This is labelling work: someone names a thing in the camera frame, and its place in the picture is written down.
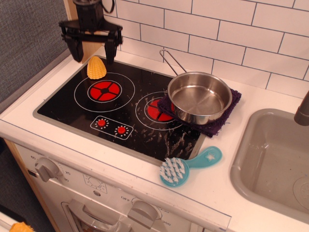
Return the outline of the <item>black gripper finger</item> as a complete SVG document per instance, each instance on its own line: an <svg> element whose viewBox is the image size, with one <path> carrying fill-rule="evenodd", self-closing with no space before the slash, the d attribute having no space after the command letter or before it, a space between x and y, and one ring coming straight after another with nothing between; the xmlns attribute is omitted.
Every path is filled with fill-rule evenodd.
<svg viewBox="0 0 309 232"><path fill-rule="evenodd" d="M82 41L71 36L65 36L65 41L74 60L81 62L84 56Z"/></svg>
<svg viewBox="0 0 309 232"><path fill-rule="evenodd" d="M107 41L104 45L106 60L108 64L114 63L114 57L116 56L117 46L114 41Z"/></svg>

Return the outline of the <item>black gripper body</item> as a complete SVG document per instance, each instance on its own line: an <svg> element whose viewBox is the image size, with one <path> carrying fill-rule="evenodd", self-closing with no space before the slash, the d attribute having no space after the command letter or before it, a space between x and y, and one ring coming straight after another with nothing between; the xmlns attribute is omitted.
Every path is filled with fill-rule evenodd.
<svg viewBox="0 0 309 232"><path fill-rule="evenodd" d="M76 3L78 18L61 21L62 39L69 45L80 45L83 41L95 43L123 43L122 26L108 22L104 18L107 11L102 3Z"/></svg>

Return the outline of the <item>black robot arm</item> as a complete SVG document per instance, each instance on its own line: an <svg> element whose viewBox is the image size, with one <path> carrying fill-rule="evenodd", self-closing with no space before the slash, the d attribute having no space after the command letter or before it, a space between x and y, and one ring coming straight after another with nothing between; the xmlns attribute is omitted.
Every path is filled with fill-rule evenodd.
<svg viewBox="0 0 309 232"><path fill-rule="evenodd" d="M67 43L74 60L81 62L84 57L82 42L104 43L106 60L113 64L116 50L123 43L123 27L104 18L104 13L114 10L112 1L108 11L100 0L75 0L78 19L61 21L62 39Z"/></svg>

